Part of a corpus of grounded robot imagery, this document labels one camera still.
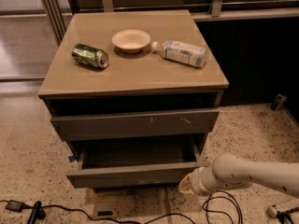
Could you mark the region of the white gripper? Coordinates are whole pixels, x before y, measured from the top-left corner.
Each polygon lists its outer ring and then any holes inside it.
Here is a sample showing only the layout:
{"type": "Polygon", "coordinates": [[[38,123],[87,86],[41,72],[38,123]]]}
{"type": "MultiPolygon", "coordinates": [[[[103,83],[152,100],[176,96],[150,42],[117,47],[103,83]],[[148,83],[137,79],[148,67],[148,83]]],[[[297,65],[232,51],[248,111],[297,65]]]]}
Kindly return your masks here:
{"type": "Polygon", "coordinates": [[[178,184],[178,190],[183,194],[207,196],[217,190],[217,180],[212,167],[196,168],[192,174],[187,174],[178,184]]]}

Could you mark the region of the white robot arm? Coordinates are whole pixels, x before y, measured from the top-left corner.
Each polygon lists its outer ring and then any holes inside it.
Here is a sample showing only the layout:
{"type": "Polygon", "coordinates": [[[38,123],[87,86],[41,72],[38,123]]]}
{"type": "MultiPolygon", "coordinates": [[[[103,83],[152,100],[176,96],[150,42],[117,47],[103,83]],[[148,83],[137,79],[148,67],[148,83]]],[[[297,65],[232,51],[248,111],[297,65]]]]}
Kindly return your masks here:
{"type": "Polygon", "coordinates": [[[207,196],[218,190],[245,189],[258,184],[299,197],[299,164],[248,161],[231,154],[219,155],[208,166],[187,174],[179,183],[184,194],[207,196]]]}

